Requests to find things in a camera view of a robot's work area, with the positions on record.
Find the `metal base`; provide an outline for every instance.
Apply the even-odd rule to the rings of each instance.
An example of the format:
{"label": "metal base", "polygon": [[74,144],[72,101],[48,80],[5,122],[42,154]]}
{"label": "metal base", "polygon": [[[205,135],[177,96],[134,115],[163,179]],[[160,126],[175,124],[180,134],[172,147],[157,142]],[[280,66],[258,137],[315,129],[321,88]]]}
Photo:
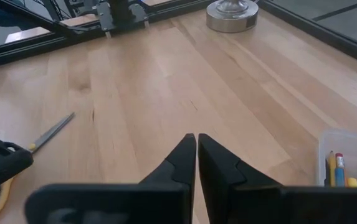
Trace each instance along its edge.
{"label": "metal base", "polygon": [[206,24],[219,32],[242,32],[256,25],[259,7],[248,0],[219,0],[207,7]]}

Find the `clear plastic bin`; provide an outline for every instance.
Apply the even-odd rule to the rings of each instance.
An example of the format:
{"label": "clear plastic bin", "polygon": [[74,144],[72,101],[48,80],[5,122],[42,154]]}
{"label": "clear plastic bin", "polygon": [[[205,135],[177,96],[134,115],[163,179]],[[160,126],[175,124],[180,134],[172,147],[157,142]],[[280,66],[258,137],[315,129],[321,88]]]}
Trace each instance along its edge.
{"label": "clear plastic bin", "polygon": [[357,178],[357,134],[340,129],[324,131],[318,147],[317,185],[324,186],[326,176],[325,159],[330,151],[342,153],[345,160],[346,177]]}

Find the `wooden table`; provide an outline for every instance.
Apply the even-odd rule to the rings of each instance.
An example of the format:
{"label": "wooden table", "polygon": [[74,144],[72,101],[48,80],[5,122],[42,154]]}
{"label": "wooden table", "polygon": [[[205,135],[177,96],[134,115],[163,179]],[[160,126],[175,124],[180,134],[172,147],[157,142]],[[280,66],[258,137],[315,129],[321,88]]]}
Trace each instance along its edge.
{"label": "wooden table", "polygon": [[[56,182],[138,182],[185,133],[208,133],[286,185],[315,180],[318,137],[357,131],[357,61],[261,11],[220,34],[199,11],[0,66],[0,138],[28,145],[76,117],[19,174],[0,223]],[[199,179],[194,223],[208,223]]]}

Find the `glass panel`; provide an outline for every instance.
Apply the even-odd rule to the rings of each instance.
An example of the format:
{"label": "glass panel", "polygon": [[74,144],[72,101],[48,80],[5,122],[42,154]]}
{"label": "glass panel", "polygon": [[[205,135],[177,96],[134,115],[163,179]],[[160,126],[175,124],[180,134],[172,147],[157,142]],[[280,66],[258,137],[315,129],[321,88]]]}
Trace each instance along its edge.
{"label": "glass panel", "polygon": [[274,0],[273,3],[357,40],[357,0]]}
{"label": "glass panel", "polygon": [[[11,0],[14,4],[22,7],[25,5],[27,6],[29,1],[32,0],[26,0],[26,2],[21,0]],[[37,4],[37,8],[38,14],[46,15],[46,11],[40,10],[44,8],[43,6]],[[40,28],[41,30],[36,29],[37,25],[27,19],[23,19],[0,9],[0,45],[47,32],[47,30],[43,28]]]}

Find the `yellow pencil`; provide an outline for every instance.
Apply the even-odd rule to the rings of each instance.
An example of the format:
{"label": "yellow pencil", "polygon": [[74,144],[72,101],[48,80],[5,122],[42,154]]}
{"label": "yellow pencil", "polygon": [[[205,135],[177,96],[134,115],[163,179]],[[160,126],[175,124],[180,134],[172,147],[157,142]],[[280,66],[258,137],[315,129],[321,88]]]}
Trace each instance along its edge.
{"label": "yellow pencil", "polygon": [[329,168],[330,168],[330,186],[334,187],[336,186],[335,182],[335,169],[336,169],[336,156],[333,151],[330,151],[329,153]]}

